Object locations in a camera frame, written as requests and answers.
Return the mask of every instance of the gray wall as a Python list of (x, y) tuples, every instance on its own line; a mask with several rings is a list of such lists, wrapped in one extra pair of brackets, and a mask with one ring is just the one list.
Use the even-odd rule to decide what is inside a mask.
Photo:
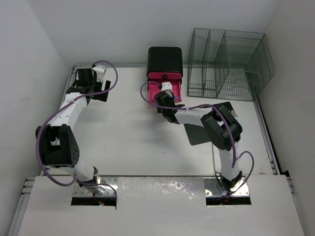
[(25, 177), (39, 174), (35, 129), (60, 104), (68, 70), (25, 0), (0, 2), (0, 235)]
[(281, 0), (267, 28), (276, 74), (260, 102), (292, 178), (306, 235), (315, 235), (315, 1)]
[(146, 63), (151, 46), (184, 62), (195, 27), (264, 31), (278, 0), (28, 0), (67, 66), (108, 59)]

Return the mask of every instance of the wire rack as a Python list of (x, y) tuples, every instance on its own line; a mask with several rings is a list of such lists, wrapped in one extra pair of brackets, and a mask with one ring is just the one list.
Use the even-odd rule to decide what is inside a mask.
[(265, 34), (194, 30), (188, 96), (254, 101), (274, 73)]

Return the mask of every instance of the metal wire basket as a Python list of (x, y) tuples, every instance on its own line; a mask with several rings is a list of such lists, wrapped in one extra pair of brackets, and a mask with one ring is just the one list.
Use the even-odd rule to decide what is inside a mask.
[(194, 30), (188, 96), (254, 101), (274, 73), (264, 33)]

